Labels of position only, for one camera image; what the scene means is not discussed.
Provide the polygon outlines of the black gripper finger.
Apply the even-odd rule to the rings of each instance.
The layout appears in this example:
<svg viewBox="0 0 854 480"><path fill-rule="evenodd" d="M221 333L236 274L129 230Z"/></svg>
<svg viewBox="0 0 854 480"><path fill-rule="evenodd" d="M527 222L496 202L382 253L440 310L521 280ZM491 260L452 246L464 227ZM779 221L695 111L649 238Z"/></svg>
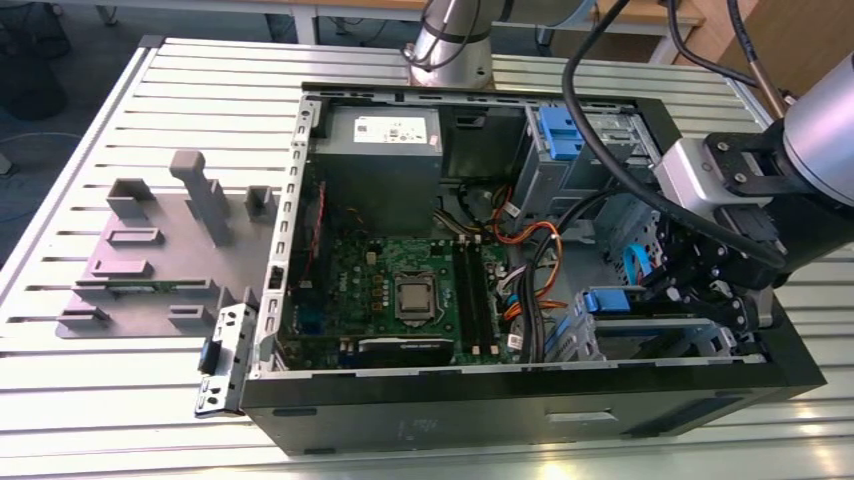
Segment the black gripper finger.
<svg viewBox="0 0 854 480"><path fill-rule="evenodd" d="M693 300L716 301L720 291L713 287L711 270L716 266L711 255L696 249L664 252L657 266L640 282L639 299L652 301Z"/></svg>
<svg viewBox="0 0 854 480"><path fill-rule="evenodd" d="M773 299L771 287L756 290L727 282L711 282L684 292L683 304L689 312L733 333L747 333L775 326Z"/></svg>

